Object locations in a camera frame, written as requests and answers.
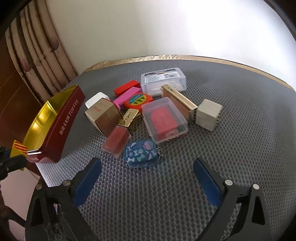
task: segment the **harmonica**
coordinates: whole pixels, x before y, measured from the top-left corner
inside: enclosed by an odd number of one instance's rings
[[[162,97],[169,97],[186,120],[195,120],[197,105],[169,84],[161,87]]]

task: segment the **gray textured mat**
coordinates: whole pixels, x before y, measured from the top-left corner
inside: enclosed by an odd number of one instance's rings
[[[37,164],[49,186],[72,179],[92,157],[103,170],[80,211],[101,241],[195,240],[215,212],[193,173],[196,157],[242,186],[258,183],[277,240],[296,213],[296,94],[262,75],[229,65],[189,61],[148,61],[86,72],[79,84],[86,100],[142,73],[179,67],[187,78],[184,95],[195,104],[209,99],[223,105],[214,132],[189,124],[188,133],[161,144],[165,157],[156,168],[131,169],[100,151],[105,138],[84,115],[74,121],[57,164]],[[143,120],[132,140],[148,137]],[[230,234],[235,210],[224,237]]]

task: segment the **white box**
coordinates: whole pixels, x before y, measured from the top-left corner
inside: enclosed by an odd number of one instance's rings
[[[221,109],[222,105],[204,99],[196,110],[195,123],[209,131],[213,131]]]
[[[87,102],[85,102],[86,107],[89,109],[91,106],[97,103],[101,98],[110,100],[109,97],[105,95],[103,92],[99,92],[98,94],[91,97]]]

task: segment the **white wall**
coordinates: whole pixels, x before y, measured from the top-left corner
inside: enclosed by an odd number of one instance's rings
[[[182,54],[270,73],[296,89],[296,42],[263,0],[47,0],[74,68]]]

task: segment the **beige cube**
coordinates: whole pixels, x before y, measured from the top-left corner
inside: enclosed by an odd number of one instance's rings
[[[204,99],[196,110],[195,123],[209,131],[213,131],[221,109],[222,105]]]

